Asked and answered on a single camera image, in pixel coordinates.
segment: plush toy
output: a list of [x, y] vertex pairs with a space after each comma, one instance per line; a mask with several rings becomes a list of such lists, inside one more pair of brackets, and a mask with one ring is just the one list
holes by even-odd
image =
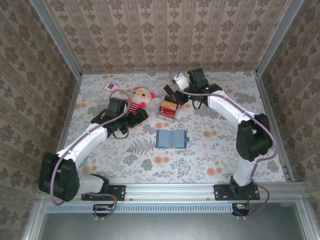
[[136, 87], [131, 94], [131, 103], [128, 112], [136, 114], [138, 108], [144, 109], [150, 102], [151, 99], [156, 98], [153, 92], [149, 92], [143, 87]]

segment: gray panel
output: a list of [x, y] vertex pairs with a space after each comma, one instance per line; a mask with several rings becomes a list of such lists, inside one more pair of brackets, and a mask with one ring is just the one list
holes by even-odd
[[269, 203], [246, 220], [230, 213], [46, 214], [40, 240], [305, 240], [295, 203]]

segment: patterned wall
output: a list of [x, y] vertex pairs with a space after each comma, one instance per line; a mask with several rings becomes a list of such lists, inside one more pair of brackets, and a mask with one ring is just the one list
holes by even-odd
[[18, 239], [75, 78], [28, 0], [0, 0], [0, 239]]
[[82, 72], [254, 69], [289, 0], [45, 0]]
[[291, 166], [320, 220], [320, 1], [305, 0], [263, 74]]

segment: floral wallpaper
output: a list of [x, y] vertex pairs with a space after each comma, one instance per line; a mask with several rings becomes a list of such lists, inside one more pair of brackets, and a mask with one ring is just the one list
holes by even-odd
[[28, 0], [0, 0], [0, 239], [19, 239], [75, 85]]
[[295, 177], [319, 221], [320, 1], [304, 1], [262, 77]]
[[[205, 75], [210, 83], [221, 86], [230, 98], [244, 108], [264, 113], [252, 72], [206, 72]], [[163, 87], [171, 83], [168, 73], [83, 75], [66, 146], [108, 107], [110, 92], [104, 90], [108, 82], [119, 85], [128, 93], [137, 86], [143, 86], [154, 92], [156, 98], [146, 107], [148, 119], [134, 127], [127, 138], [111, 136], [99, 144], [81, 163], [80, 174], [96, 173], [109, 178], [113, 184], [230, 181], [241, 157], [236, 149], [237, 130], [229, 121], [204, 105], [198, 110], [193, 109], [192, 101], [181, 107], [174, 123], [156, 117], [165, 94]], [[115, 97], [126, 96], [116, 93]], [[187, 148], [156, 148], [156, 131], [159, 129], [186, 130], [190, 139]], [[262, 162], [254, 178], [258, 182], [285, 182], [279, 158]]]
[[254, 69], [289, 0], [45, 0], [83, 73]]

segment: purple cable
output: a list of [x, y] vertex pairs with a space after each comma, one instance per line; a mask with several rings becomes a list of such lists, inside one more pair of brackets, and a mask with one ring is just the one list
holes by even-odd
[[[112, 93], [110, 94], [110, 96], [109, 96], [109, 99], [110, 99], [111, 96], [112, 96], [114, 93], [116, 93], [116, 92], [124, 92], [125, 95], [126, 95], [126, 96], [128, 97], [128, 99], [129, 99], [128, 106], [130, 106], [131, 99], [130, 99], [129, 94], [128, 94], [125, 90], [119, 89], [119, 90], [116, 90], [116, 91], [112, 92]], [[63, 159], [64, 159], [64, 158], [69, 154], [69, 152], [72, 151], [72, 149], [74, 149], [75, 146], [77, 146], [86, 136], [88, 136], [89, 134], [91, 134], [91, 133], [92, 133], [93, 131], [95, 131], [96, 129], [101, 128], [102, 126], [104, 126], [104, 125], [106, 125], [106, 124], [112, 123], [112, 122], [114, 122], [115, 120], [118, 120], [119, 118], [122, 118], [124, 115], [127, 114], [128, 110], [129, 110], [129, 107], [127, 107], [126, 110], [125, 110], [122, 114], [120, 114], [119, 116], [117, 116], [117, 117], [115, 117], [115, 118], [113, 118], [113, 119], [110, 119], [110, 120], [108, 120], [108, 121], [106, 121], [106, 122], [104, 122], [104, 123], [101, 123], [100, 125], [97, 125], [97, 126], [93, 127], [92, 129], [90, 129], [88, 132], [86, 132], [84, 135], [82, 135], [74, 144], [72, 144], [72, 145], [70, 146], [70, 148], [69, 148], [67, 151], [65, 151], [65, 153], [64, 153], [64, 154], [60, 157], [60, 159], [56, 162], [55, 167], [54, 167], [53, 172], [52, 172], [51, 182], [50, 182], [50, 198], [51, 198], [51, 201], [52, 201], [52, 203], [53, 203], [54, 205], [60, 206], [60, 205], [64, 204], [64, 202], [65, 202], [65, 201], [56, 202], [55, 196], [54, 196], [55, 178], [56, 178], [56, 174], [57, 174], [58, 168], [59, 168], [61, 162], [63, 161]]]
[[258, 120], [256, 120], [253, 116], [251, 116], [250, 114], [247, 113], [247, 111], [243, 110], [241, 107], [239, 107], [238, 105], [236, 105], [235, 103], [233, 103], [231, 100], [229, 100], [228, 98], [225, 98], [224, 96], [222, 95], [219, 95], [219, 94], [216, 94], [216, 93], [191, 93], [191, 92], [186, 92], [186, 91], [182, 91], [180, 89], [178, 89], [179, 92], [183, 93], [183, 94], [186, 94], [186, 95], [190, 95], [190, 96], [213, 96], [213, 97], [218, 97], [218, 98], [221, 98], [225, 101], [227, 101], [228, 103], [230, 103], [232, 106], [234, 106], [237, 110], [239, 110], [242, 114], [246, 115], [248, 118], [250, 118], [251, 120], [253, 120], [257, 125], [259, 125], [259, 127], [261, 127], [268, 135], [269, 137], [271, 138], [272, 142], [273, 142], [273, 145], [274, 145], [274, 153], [269, 156], [269, 157], [264, 157], [264, 158], [261, 158], [261, 159], [258, 159], [256, 162], [255, 162], [255, 165], [253, 167], [253, 170], [251, 172], [251, 175], [250, 175], [250, 180], [253, 182], [253, 184], [257, 185], [259, 188], [262, 188], [263, 190], [266, 191], [267, 193], [267, 197], [264, 201], [264, 203], [262, 204], [262, 206], [257, 210], [255, 211], [254, 213], [251, 213], [247, 216], [240, 216], [240, 217], [243, 217], [243, 218], [249, 218], [249, 217], [252, 217], [254, 216], [255, 214], [257, 214], [258, 212], [260, 212], [261, 209], [263, 209], [265, 207], [265, 205], [267, 204], [269, 198], [270, 198], [270, 192], [264, 187], [264, 186], [261, 186], [260, 184], [256, 183], [253, 179], [253, 176], [255, 174], [255, 171], [257, 170], [257, 166], [258, 166], [258, 163], [262, 162], [262, 161], [267, 161], [267, 160], [270, 160], [270, 159], [273, 159], [277, 153], [278, 153], [278, 144], [277, 144], [277, 141], [275, 140], [274, 136], [272, 136], [271, 132], [262, 124], [260, 123]]
[[[111, 194], [107, 194], [107, 193], [86, 193], [87, 195], [91, 195], [91, 196], [97, 196], [97, 197], [111, 197], [113, 200], [114, 200], [114, 205], [113, 205], [113, 208], [111, 209], [111, 211], [106, 215], [104, 216], [104, 218], [108, 218], [110, 217], [110, 215], [116, 210], [116, 207], [117, 207], [117, 204], [118, 204], [118, 200], [115, 196], [111, 195]], [[97, 206], [95, 209], [94, 209], [94, 212], [93, 212], [93, 215], [98, 218], [97, 216], [97, 210], [100, 209], [100, 208], [103, 208], [105, 206]]]

